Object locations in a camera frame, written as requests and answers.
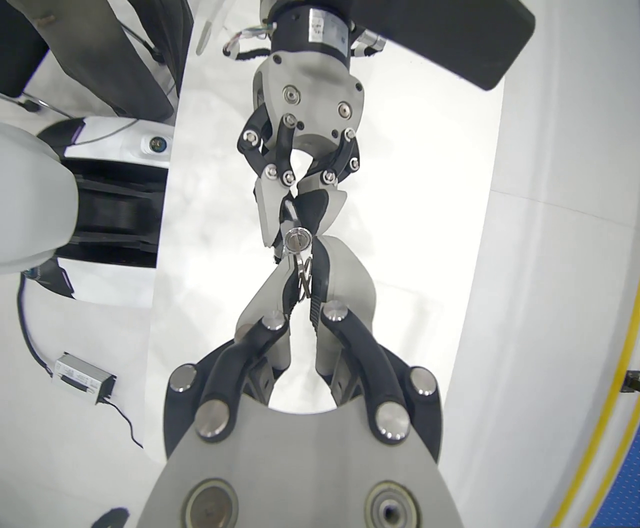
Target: white surface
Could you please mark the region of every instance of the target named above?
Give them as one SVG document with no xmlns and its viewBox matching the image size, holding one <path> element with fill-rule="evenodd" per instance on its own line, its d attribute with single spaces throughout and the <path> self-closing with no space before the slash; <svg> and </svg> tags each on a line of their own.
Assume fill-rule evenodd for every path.
<svg viewBox="0 0 640 528">
<path fill-rule="evenodd" d="M 188 59 L 145 392 L 145 449 L 157 460 L 164 459 L 161 415 L 172 370 L 233 336 L 237 318 L 274 266 L 260 238 L 255 174 L 236 150 L 252 113 L 259 62 L 234 63 L 220 52 L 233 32 L 258 22 L 257 7 L 237 0 L 222 34 L 212 34 L 200 56 L 192 46 Z M 210 2 L 201 5 L 194 42 L 210 10 Z M 397 343 L 399 355 L 434 371 L 445 394 L 482 229 L 502 86 L 483 92 L 392 44 L 380 56 L 354 60 L 351 70 L 365 88 L 362 169 L 341 186 L 349 198 L 329 234 L 356 253 L 376 283 L 377 338 L 392 350 Z M 294 169 L 298 176 L 305 169 L 300 158 Z M 294 365 L 276 385 L 273 405 L 325 409 L 331 403 L 311 367 L 308 305 L 296 308 L 292 334 Z"/>
<path fill-rule="evenodd" d="M 111 508 L 135 526 L 162 466 L 129 438 L 115 409 L 55 387 L 29 355 L 15 309 L 17 275 L 0 276 L 0 526 L 88 528 Z M 34 282 L 27 324 L 40 354 L 66 351 L 118 376 L 112 401 L 143 430 L 149 310 L 66 299 Z"/>
<path fill-rule="evenodd" d="M 126 163 L 138 163 L 156 167 L 169 167 L 173 145 L 173 127 L 153 121 L 137 121 L 122 117 L 86 117 L 84 127 L 74 145 L 65 150 L 65 157 L 110 159 Z M 149 141 L 163 137 L 167 142 L 164 152 L 153 152 Z"/>
<path fill-rule="evenodd" d="M 74 289 L 74 298 L 87 303 L 151 308 L 155 268 L 115 266 L 83 260 L 58 259 Z"/>
<path fill-rule="evenodd" d="M 467 528 L 549 526 L 612 383 L 640 269 L 638 2 L 527 6 L 536 33 L 506 78 L 445 402 L 440 469 Z"/>
</svg>

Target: white floor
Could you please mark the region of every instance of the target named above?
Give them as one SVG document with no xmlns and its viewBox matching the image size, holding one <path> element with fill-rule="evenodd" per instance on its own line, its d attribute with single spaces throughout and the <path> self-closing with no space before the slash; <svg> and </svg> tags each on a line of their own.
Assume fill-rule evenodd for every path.
<svg viewBox="0 0 640 528">
<path fill-rule="evenodd" d="M 122 22 L 145 36 L 126 0 L 109 1 Z M 168 69 L 155 63 L 140 44 L 134 46 L 167 92 L 173 84 Z M 73 116 L 114 115 L 67 77 L 51 53 L 26 91 Z M 177 104 L 175 91 L 169 98 Z M 33 134 L 61 119 L 48 109 L 28 113 L 0 100 L 0 121 Z M 22 340 L 17 286 L 16 275 L 0 276 L 0 527 L 89 528 L 117 507 L 129 509 L 127 526 L 135 526 L 162 467 L 131 442 L 129 428 L 115 409 L 93 407 L 50 384 Z M 131 366 L 146 361 L 148 310 L 72 301 L 35 283 L 26 289 L 25 309 L 32 338 L 49 360 L 75 351 L 118 375 L 127 392 L 120 399 L 133 395 L 142 401 L 143 380 L 131 379 L 127 372 L 144 369 Z M 141 435 L 141 413 L 126 406 L 122 410 Z"/>
</svg>

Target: robotic finger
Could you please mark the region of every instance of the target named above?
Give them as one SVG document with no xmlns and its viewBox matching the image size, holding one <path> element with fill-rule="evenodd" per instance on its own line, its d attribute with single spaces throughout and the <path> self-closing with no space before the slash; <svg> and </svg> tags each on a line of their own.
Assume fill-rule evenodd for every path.
<svg viewBox="0 0 640 528">
<path fill-rule="evenodd" d="M 281 312 L 174 372 L 165 405 L 169 459 L 140 528 L 417 528 L 423 520 L 462 527 L 436 467 L 434 377 L 383 349 L 340 301 L 324 303 L 319 324 L 342 346 L 332 378 L 344 390 L 334 393 L 334 411 L 267 407 L 270 391 L 261 389 L 272 378 L 260 376 L 269 348 L 288 332 Z"/>
</svg>

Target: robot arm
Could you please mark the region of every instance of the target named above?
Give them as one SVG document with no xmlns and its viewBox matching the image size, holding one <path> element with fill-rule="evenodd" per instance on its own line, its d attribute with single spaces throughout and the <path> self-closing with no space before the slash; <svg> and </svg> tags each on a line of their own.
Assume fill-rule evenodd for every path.
<svg viewBox="0 0 640 528">
<path fill-rule="evenodd" d="M 240 315 L 234 338 L 171 375 L 168 463 L 140 528 L 462 528 L 436 466 L 436 379 L 376 342 L 373 280 L 340 239 L 324 234 L 346 200 L 339 184 L 360 169 L 364 87 L 349 73 L 351 57 L 385 43 L 339 3 L 263 0 L 263 25 L 223 49 L 238 58 L 241 38 L 271 39 L 237 149 L 257 177 L 262 241 L 276 268 Z M 351 5 L 362 12 L 357 0 Z M 313 158 L 296 196 L 293 149 Z M 289 316 L 304 298 L 317 335 L 316 371 L 337 408 L 290 415 L 268 404 L 291 362 Z"/>
</svg>

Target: wire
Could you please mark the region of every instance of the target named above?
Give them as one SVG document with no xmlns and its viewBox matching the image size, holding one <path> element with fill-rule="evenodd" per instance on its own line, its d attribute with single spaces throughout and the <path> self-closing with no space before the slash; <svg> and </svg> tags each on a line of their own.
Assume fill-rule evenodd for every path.
<svg viewBox="0 0 640 528">
<path fill-rule="evenodd" d="M 27 326 L 26 326 L 26 323 L 24 321 L 23 297 L 24 297 L 24 286 L 25 286 L 26 282 L 27 282 L 26 275 L 24 273 L 21 273 L 20 274 L 20 285 L 18 286 L 18 295 L 17 295 L 17 299 L 16 299 L 17 300 L 17 305 L 18 305 L 18 320 L 20 321 L 20 330 L 22 330 L 22 337 L 24 339 L 24 343 L 26 344 L 27 348 L 29 349 L 29 352 L 31 353 L 31 356 L 33 357 L 33 359 L 35 359 L 36 363 L 47 371 L 47 374 L 49 375 L 50 378 L 53 378 L 53 372 L 51 371 L 49 366 L 44 362 L 44 360 L 38 355 L 38 353 L 36 352 L 35 348 L 33 347 L 33 344 L 31 343 L 31 338 L 29 337 L 29 331 L 27 330 Z M 122 412 L 120 410 L 120 408 L 115 403 L 111 403 L 110 401 L 108 401 L 104 397 L 100 398 L 98 401 L 100 403 L 105 403 L 107 405 L 110 405 L 116 411 L 118 411 L 120 416 L 122 416 L 127 421 L 127 423 L 129 424 L 129 429 L 131 431 L 131 440 L 133 440 L 134 444 L 136 444 L 138 447 L 143 449 L 142 448 L 142 444 L 140 442 L 138 442 L 134 438 L 134 436 L 133 436 L 133 424 L 131 423 L 131 420 L 129 420 L 127 418 L 125 413 Z"/>
<path fill-rule="evenodd" d="M 133 436 L 133 424 L 131 423 L 131 420 L 129 420 L 126 416 L 126 414 L 124 412 L 122 412 L 120 410 L 120 408 L 115 404 L 115 403 L 111 403 L 109 400 L 107 400 L 106 398 L 100 398 L 100 403 L 105 403 L 107 405 L 110 405 L 111 407 L 113 407 L 116 411 L 118 411 L 118 413 L 120 414 L 120 416 L 122 416 L 127 423 L 129 424 L 129 430 L 131 431 L 131 440 L 133 440 L 133 443 L 136 444 L 140 449 L 144 449 L 142 447 L 142 444 L 140 442 L 138 442 L 134 436 Z"/>
<path fill-rule="evenodd" d="M 130 127 L 132 127 L 133 125 L 135 125 L 138 121 L 140 121 L 140 119 L 134 119 L 131 123 L 127 123 L 126 125 L 124 125 L 123 127 L 120 127 L 117 130 L 114 130 L 113 132 L 109 132 L 109 134 L 105 134 L 99 138 L 95 138 L 94 140 L 87 140 L 87 141 L 80 141 L 80 143 L 71 143 L 70 145 L 61 145 L 61 147 L 76 147 L 78 145 L 88 145 L 89 143 L 95 143 L 96 141 L 102 141 L 105 140 L 106 138 L 110 138 L 111 136 L 115 136 L 116 134 L 122 132 L 123 130 L 126 130 Z"/>
<path fill-rule="evenodd" d="M 23 306 L 23 297 L 24 297 L 24 285 L 27 282 L 27 278 L 24 273 L 20 274 L 20 286 L 18 286 L 18 295 L 16 299 L 16 304 L 18 306 L 18 321 L 20 321 L 20 330 L 22 331 L 22 338 L 24 339 L 24 343 L 29 349 L 29 353 L 31 357 L 35 359 L 36 363 L 40 365 L 43 369 L 47 371 L 47 374 L 50 378 L 53 377 L 53 372 L 49 368 L 49 366 L 45 363 L 45 361 L 38 355 L 36 349 L 33 347 L 33 343 L 31 342 L 31 338 L 29 337 L 29 330 L 27 330 L 27 324 L 24 320 L 24 306 Z"/>
<path fill-rule="evenodd" d="M 125 33 L 128 33 L 131 38 L 134 38 L 140 44 L 142 44 L 145 48 L 147 48 L 147 51 L 151 54 L 151 56 L 153 56 L 156 53 L 156 50 L 153 48 L 153 46 L 151 46 L 151 44 L 149 44 L 144 38 L 142 38 L 141 36 L 139 36 L 139 34 L 133 31 L 133 29 L 131 29 L 129 26 L 125 26 L 122 22 L 120 23 L 120 25 L 122 26 L 122 29 L 124 30 Z"/>
</svg>

